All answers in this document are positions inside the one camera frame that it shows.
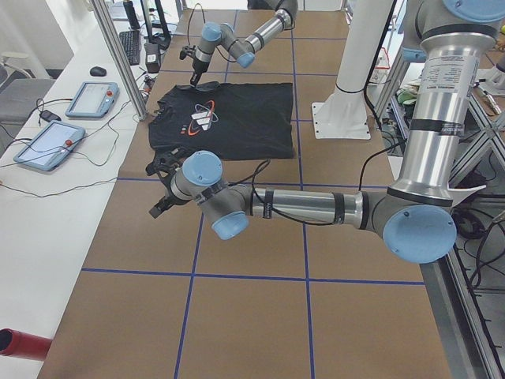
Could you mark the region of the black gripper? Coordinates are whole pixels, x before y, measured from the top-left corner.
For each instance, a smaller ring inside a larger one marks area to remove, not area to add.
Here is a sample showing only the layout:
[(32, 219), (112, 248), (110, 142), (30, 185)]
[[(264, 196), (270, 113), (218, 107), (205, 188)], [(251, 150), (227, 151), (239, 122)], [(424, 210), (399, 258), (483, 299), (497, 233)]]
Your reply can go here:
[(208, 71), (208, 62), (204, 62), (198, 58), (194, 58), (192, 68), (193, 68), (193, 75), (190, 78), (190, 85), (196, 87), (202, 75)]
[(166, 188), (165, 195), (149, 210), (152, 217), (159, 217), (163, 212), (169, 210), (171, 207), (185, 204), (185, 194), (178, 189)]

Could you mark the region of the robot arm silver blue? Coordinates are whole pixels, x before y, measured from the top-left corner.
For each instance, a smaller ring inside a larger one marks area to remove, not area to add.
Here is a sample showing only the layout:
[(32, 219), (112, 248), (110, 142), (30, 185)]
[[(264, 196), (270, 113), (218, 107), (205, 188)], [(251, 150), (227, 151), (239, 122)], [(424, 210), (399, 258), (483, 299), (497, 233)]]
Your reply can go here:
[(473, 189), (449, 186), (473, 82), (482, 54), (496, 41), (501, 1), (412, 1), (406, 8), (405, 52), (426, 56), (398, 177), (383, 193), (314, 193), (258, 189), (223, 179), (221, 160), (198, 151), (152, 163), (166, 188), (151, 209), (157, 217), (195, 202), (223, 240), (249, 218), (280, 216), (313, 226), (351, 224), (379, 235), (405, 261), (425, 264), (445, 256), (457, 238), (450, 210)]
[(280, 32), (294, 28), (298, 12), (297, 1), (267, 1), (275, 15), (244, 40), (240, 40), (229, 24), (205, 22), (197, 45), (187, 46), (182, 55), (193, 59), (193, 75), (190, 85), (196, 87), (203, 73), (208, 71), (212, 56), (218, 46), (223, 46), (229, 56), (242, 68), (249, 67), (256, 54)]

